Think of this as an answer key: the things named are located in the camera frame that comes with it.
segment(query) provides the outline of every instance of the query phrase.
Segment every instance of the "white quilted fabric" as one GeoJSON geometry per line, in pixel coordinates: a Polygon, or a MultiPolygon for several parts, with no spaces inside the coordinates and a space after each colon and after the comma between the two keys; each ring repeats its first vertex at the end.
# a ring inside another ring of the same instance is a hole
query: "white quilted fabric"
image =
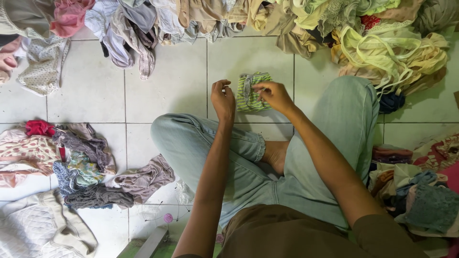
{"type": "Polygon", "coordinates": [[[92,258],[97,240],[59,189],[0,209],[0,258],[92,258]]]}

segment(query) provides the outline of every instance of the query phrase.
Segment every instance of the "dark blue fabric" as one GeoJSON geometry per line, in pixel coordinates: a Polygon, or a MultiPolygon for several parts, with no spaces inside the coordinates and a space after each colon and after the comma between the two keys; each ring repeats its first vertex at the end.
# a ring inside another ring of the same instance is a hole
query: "dark blue fabric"
{"type": "Polygon", "coordinates": [[[383,94],[379,100],[379,114],[390,114],[397,111],[405,105],[405,96],[400,93],[399,96],[395,95],[395,91],[383,94]]]}

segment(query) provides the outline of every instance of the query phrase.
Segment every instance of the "light blue jeans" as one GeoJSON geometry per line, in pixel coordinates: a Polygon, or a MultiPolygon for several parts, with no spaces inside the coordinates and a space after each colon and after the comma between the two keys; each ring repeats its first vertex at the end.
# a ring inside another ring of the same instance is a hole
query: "light blue jeans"
{"type": "MultiPolygon", "coordinates": [[[[379,102],[370,81],[356,76],[333,80],[311,121],[333,142],[363,182],[368,177],[379,102]]],[[[151,125],[151,137],[183,181],[196,191],[218,122],[189,114],[166,114],[151,125]]],[[[255,163],[265,152],[260,134],[233,128],[220,225],[241,209],[281,204],[346,229],[336,199],[320,179],[309,151],[295,133],[285,157],[284,177],[270,179],[255,163]]]]}

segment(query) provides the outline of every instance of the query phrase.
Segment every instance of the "white tile floor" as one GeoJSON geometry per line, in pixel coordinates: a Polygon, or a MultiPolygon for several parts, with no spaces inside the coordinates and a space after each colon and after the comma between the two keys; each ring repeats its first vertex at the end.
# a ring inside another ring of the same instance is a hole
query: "white tile floor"
{"type": "MultiPolygon", "coordinates": [[[[402,110],[380,116],[375,143],[413,149],[459,123],[453,96],[459,90],[459,73],[451,70],[459,65],[458,39],[456,34],[446,78],[437,87],[410,96],[410,104],[402,110]]],[[[306,60],[283,54],[274,46],[275,40],[246,29],[237,37],[219,38],[213,44],[198,39],[194,45],[158,45],[156,68],[147,81],[141,81],[137,64],[125,71],[118,69],[103,57],[93,34],[83,28],[72,37],[60,91],[38,97],[21,89],[15,78],[26,67],[24,60],[13,71],[11,81],[0,85],[0,131],[38,118],[50,123],[91,122],[108,140],[118,172],[122,172],[142,167],[159,154],[150,139],[150,123],[161,114],[189,112],[216,118],[208,89],[219,79],[231,80],[234,91],[240,73],[269,72],[287,86],[295,103],[309,115],[328,83],[337,77],[339,67],[330,62],[327,49],[306,60]]],[[[292,125],[276,111],[238,114],[236,123],[269,140],[288,140],[293,134],[292,125]]],[[[55,187],[55,176],[29,176],[14,189],[0,188],[0,206],[55,187]]],[[[174,221],[168,226],[171,238],[177,240],[192,206],[177,205],[174,188],[175,184],[169,184],[147,205],[127,210],[78,210],[99,241],[96,257],[115,258],[129,239],[147,237],[155,226],[167,226],[162,219],[166,213],[173,215],[174,221]]]]}

